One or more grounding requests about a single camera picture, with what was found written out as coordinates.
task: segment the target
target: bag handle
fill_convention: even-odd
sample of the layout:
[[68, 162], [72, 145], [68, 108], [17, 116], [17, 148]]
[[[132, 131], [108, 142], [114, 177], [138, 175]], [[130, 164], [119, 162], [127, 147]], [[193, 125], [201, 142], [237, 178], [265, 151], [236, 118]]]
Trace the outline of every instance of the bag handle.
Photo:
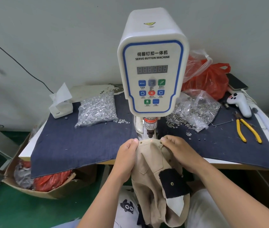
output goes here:
[[227, 68], [226, 69], [222, 69], [222, 70], [224, 70], [225, 73], [229, 73], [231, 71], [231, 66], [228, 63], [217, 63], [217, 64], [213, 64], [211, 66], [212, 67], [219, 68], [219, 69], [222, 69], [221, 67], [226, 66]]

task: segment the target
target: person's right forearm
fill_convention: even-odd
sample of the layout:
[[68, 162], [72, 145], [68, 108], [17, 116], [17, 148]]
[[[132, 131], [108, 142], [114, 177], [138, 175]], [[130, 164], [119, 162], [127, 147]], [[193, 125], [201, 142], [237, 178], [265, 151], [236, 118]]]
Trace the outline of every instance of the person's right forearm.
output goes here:
[[231, 227], [269, 227], [269, 209], [211, 164], [203, 163], [196, 174]]

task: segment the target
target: khaki garment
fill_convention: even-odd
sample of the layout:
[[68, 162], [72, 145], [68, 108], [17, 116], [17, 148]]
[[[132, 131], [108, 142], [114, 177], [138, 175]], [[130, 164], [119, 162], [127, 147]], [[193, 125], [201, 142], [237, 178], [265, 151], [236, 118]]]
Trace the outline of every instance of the khaki garment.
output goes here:
[[[182, 166], [160, 140], [139, 142], [131, 180], [146, 225], [158, 228], [165, 222], [169, 227], [176, 227], [185, 222], [190, 206], [190, 189], [182, 177]], [[182, 195], [184, 207], [178, 216], [167, 206], [166, 199]]]

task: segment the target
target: person's left forearm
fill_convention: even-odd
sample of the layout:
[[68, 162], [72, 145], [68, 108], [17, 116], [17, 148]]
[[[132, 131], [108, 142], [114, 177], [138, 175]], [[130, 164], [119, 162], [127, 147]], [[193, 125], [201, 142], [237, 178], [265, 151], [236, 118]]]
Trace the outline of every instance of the person's left forearm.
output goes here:
[[110, 174], [77, 228], [112, 228], [123, 183]]

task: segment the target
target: wire cutters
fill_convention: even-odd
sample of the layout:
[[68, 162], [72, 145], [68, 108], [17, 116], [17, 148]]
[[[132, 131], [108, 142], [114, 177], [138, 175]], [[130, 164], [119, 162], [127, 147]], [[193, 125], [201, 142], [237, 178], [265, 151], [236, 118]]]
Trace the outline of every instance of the wire cutters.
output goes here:
[[236, 123], [237, 123], [237, 132], [238, 132], [241, 140], [243, 142], [247, 142], [246, 138], [241, 133], [240, 121], [255, 135], [257, 142], [261, 144], [262, 140], [261, 140], [259, 134], [256, 132], [256, 130], [254, 130], [253, 127], [251, 127], [246, 121], [244, 121], [244, 119], [241, 117], [241, 115], [238, 112], [235, 112], [235, 117], [236, 117]]

